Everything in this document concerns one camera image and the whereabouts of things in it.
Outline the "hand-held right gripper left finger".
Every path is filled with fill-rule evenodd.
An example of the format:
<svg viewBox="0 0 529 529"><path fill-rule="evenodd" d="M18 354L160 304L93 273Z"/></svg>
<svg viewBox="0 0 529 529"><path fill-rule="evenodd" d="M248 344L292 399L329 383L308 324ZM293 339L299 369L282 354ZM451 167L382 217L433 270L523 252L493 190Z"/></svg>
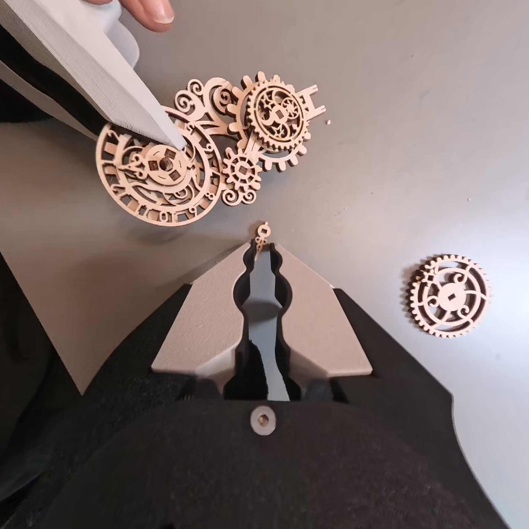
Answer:
<svg viewBox="0 0 529 529"><path fill-rule="evenodd" d="M191 285L151 369L197 379L231 379L244 316L234 289L253 260L255 245L239 246Z"/></svg>

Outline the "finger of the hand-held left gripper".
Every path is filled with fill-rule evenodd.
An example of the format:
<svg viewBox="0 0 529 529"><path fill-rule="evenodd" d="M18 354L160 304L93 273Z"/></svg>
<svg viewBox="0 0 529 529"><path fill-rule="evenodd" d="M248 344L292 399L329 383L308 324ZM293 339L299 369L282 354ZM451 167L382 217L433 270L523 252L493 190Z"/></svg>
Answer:
<svg viewBox="0 0 529 529"><path fill-rule="evenodd" d="M48 117L95 137L107 123L80 92L20 43L2 41L1 122L27 123Z"/></svg>
<svg viewBox="0 0 529 529"><path fill-rule="evenodd" d="M121 7L85 1L1 1L1 25L39 63L79 91L106 121L182 150L185 141L109 37L133 36Z"/></svg>

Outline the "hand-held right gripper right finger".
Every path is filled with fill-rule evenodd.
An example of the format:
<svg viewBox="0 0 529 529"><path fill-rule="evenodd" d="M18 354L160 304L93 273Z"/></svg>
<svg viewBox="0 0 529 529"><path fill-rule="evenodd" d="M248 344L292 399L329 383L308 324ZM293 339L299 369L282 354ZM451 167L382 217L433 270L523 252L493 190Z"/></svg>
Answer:
<svg viewBox="0 0 529 529"><path fill-rule="evenodd" d="M373 368L333 286L278 244L270 244L277 341L287 377L370 375Z"/></svg>

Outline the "wooden gear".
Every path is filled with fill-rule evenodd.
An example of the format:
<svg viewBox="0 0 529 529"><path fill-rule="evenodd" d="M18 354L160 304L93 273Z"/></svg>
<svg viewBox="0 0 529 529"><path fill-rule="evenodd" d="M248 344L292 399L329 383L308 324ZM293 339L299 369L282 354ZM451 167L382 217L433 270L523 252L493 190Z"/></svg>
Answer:
<svg viewBox="0 0 529 529"><path fill-rule="evenodd" d="M483 319L491 292L478 263L462 255L438 255L419 268L407 298L408 310L424 332L459 338Z"/></svg>

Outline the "small wooden clock hand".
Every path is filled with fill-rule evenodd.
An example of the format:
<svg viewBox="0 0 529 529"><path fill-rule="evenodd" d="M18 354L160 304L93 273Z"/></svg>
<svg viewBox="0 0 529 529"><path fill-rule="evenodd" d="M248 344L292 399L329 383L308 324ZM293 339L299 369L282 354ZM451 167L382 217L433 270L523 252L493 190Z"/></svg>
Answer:
<svg viewBox="0 0 529 529"><path fill-rule="evenodd" d="M260 255L263 248L268 243L268 238L271 235L271 228L269 226L268 221L265 221L263 224L261 224L257 230L256 235L254 238L255 241L255 261L258 259L258 256Z"/></svg>

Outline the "wooden gear clock model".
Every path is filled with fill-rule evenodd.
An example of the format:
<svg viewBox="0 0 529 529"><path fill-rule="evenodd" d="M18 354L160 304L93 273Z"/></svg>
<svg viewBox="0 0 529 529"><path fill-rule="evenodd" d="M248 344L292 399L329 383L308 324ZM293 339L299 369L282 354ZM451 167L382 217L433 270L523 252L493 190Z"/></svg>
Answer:
<svg viewBox="0 0 529 529"><path fill-rule="evenodd" d="M96 145L99 177L121 208L160 226L191 224L219 201L252 204L263 172L285 171L306 154L309 123L326 111L313 102L317 91L261 71L239 85L192 79L173 108L163 107L184 148L107 123Z"/></svg>

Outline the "grey desk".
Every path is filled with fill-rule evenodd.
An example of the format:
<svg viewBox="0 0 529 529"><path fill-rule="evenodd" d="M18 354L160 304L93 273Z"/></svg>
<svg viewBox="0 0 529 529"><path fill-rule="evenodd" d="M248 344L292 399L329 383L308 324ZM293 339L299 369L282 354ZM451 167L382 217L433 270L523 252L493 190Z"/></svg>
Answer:
<svg viewBox="0 0 529 529"><path fill-rule="evenodd" d="M326 112L297 167L254 204L184 228L126 213L95 142L56 120L1 125L1 253L85 388L183 282L268 221L454 396L463 451L511 528L528 528L528 1L171 1L153 34L121 21L137 74L172 106L190 79L278 74ZM491 287L468 334L424 332L419 268L465 256Z"/></svg>

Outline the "person's black jacket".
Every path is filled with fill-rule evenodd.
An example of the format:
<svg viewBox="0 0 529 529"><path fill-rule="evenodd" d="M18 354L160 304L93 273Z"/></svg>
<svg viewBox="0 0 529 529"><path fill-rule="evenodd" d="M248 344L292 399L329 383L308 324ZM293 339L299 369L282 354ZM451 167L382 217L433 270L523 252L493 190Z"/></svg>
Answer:
<svg viewBox="0 0 529 529"><path fill-rule="evenodd" d="M80 393L1 256L1 528L46 483Z"/></svg>

